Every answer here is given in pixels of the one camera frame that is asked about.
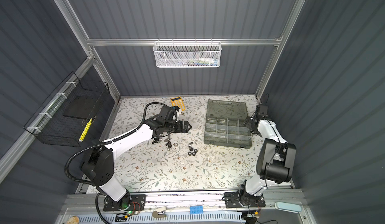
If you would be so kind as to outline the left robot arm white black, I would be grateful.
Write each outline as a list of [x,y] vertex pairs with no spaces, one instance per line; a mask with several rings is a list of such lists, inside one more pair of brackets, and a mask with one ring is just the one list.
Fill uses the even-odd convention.
[[91,181],[90,185],[119,202],[129,196],[129,191],[114,173],[114,162],[135,146],[162,137],[163,133],[188,133],[192,125],[188,121],[161,121],[159,116],[146,119],[141,127],[101,142],[102,146],[85,151],[81,171]]

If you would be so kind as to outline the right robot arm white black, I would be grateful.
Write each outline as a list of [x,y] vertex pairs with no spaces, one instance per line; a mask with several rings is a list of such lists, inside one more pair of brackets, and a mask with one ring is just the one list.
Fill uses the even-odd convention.
[[262,137],[263,145],[256,164],[256,174],[240,186],[238,200],[243,206],[256,204],[263,191],[283,182],[290,182],[294,169],[296,146],[279,133],[268,115],[268,106],[259,104],[244,122],[252,134]]

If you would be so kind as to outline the green transparent compartment organizer box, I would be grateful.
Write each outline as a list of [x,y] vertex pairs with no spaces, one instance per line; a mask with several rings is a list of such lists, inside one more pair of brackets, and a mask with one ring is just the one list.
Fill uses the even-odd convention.
[[248,117],[244,102],[208,100],[204,144],[250,149],[252,134],[244,126]]

